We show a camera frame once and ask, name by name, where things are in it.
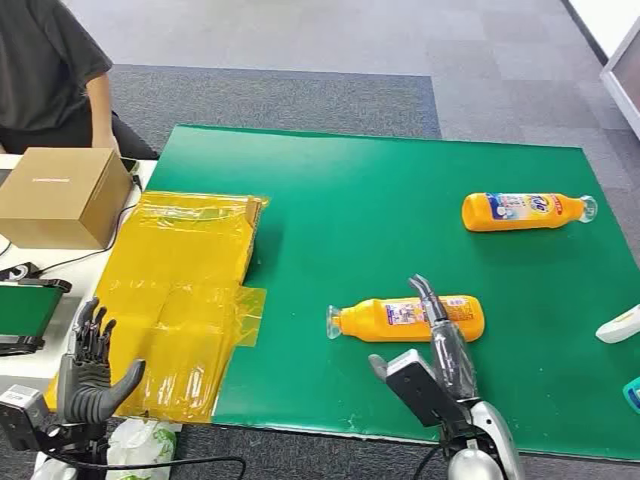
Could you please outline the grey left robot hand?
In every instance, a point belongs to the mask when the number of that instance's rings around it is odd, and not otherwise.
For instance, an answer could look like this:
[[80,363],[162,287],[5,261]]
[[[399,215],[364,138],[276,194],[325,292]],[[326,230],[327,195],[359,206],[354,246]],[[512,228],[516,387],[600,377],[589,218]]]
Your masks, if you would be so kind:
[[70,424],[101,424],[111,418],[142,380],[146,362],[135,359],[113,383],[109,362],[115,319],[103,324],[107,309],[94,297],[85,303],[72,327],[61,357],[57,388],[58,417]]

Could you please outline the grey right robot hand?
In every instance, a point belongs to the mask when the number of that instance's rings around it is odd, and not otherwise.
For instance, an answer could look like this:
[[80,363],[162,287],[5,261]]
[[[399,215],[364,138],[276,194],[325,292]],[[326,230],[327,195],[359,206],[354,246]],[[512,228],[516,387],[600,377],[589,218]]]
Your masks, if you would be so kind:
[[437,382],[456,400],[478,397],[475,370],[461,331],[426,278],[414,274],[408,282],[417,292],[429,325]]

